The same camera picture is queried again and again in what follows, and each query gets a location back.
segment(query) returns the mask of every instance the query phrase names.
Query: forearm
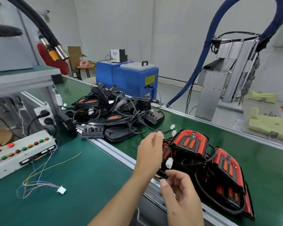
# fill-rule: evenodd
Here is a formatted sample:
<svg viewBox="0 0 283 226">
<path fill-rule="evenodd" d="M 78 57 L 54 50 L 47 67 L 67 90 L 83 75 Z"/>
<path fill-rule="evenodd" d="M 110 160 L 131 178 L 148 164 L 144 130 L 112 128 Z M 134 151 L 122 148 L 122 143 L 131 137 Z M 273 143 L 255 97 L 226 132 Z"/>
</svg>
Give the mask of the forearm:
<svg viewBox="0 0 283 226">
<path fill-rule="evenodd" d="M 148 178 L 132 175 L 88 226 L 129 225 L 139 199 L 149 182 Z"/>
</svg>

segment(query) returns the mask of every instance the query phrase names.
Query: yellow foam block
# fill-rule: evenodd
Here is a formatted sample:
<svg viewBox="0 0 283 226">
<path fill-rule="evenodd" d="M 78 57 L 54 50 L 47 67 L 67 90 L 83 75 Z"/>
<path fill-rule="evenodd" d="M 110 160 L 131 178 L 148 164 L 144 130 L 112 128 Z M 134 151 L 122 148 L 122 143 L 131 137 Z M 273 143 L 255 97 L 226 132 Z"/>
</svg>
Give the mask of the yellow foam block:
<svg viewBox="0 0 283 226">
<path fill-rule="evenodd" d="M 275 103 L 278 99 L 278 93 L 257 93 L 250 90 L 247 94 L 247 98 L 260 101 L 262 98 L 266 98 L 265 102 Z"/>
<path fill-rule="evenodd" d="M 283 118 L 258 115 L 257 107 L 251 108 L 249 129 L 269 135 L 270 132 L 279 133 L 278 138 L 283 140 Z"/>
</svg>

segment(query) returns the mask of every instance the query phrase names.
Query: person's left hand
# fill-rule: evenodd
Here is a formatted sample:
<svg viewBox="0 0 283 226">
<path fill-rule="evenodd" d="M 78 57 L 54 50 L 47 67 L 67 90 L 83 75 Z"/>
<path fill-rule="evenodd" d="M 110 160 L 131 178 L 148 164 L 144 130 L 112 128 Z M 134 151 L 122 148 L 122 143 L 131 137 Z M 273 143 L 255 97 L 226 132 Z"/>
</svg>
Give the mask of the person's left hand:
<svg viewBox="0 0 283 226">
<path fill-rule="evenodd" d="M 150 133 L 141 141 L 137 148 L 133 175 L 145 177 L 148 180 L 154 177 L 162 163 L 162 141 L 163 133 L 161 131 Z"/>
</svg>

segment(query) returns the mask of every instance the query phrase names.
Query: hand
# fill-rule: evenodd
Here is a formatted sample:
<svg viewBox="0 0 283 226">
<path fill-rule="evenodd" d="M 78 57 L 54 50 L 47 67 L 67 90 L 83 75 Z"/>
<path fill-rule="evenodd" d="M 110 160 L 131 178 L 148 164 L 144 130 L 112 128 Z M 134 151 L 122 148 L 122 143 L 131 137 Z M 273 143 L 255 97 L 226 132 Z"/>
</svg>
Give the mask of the hand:
<svg viewBox="0 0 283 226">
<path fill-rule="evenodd" d="M 160 188 L 169 226 L 204 226 L 201 201 L 189 175 L 175 170 L 166 174 L 169 178 L 160 181 Z"/>
<path fill-rule="evenodd" d="M 151 180 L 162 163 L 162 132 L 150 133 L 137 148 L 136 165 L 133 176 Z"/>
</svg>

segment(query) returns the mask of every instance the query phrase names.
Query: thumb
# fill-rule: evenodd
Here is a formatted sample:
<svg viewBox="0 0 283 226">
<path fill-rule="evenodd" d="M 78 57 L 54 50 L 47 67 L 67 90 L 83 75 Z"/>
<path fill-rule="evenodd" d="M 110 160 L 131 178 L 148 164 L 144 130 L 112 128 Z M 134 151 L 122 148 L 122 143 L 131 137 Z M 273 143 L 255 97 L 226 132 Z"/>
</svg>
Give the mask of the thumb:
<svg viewBox="0 0 283 226">
<path fill-rule="evenodd" d="M 165 179 L 160 180 L 160 187 L 161 187 L 161 192 L 162 196 L 164 197 L 164 202 L 166 204 L 167 208 L 174 208 L 175 206 L 178 205 L 178 202 L 176 200 L 176 197 L 173 193 L 173 190 L 171 186 L 169 185 L 168 182 L 166 182 Z"/>
<path fill-rule="evenodd" d="M 162 149 L 162 142 L 163 142 L 164 134 L 161 131 L 158 131 L 155 136 L 155 148 Z"/>
</svg>

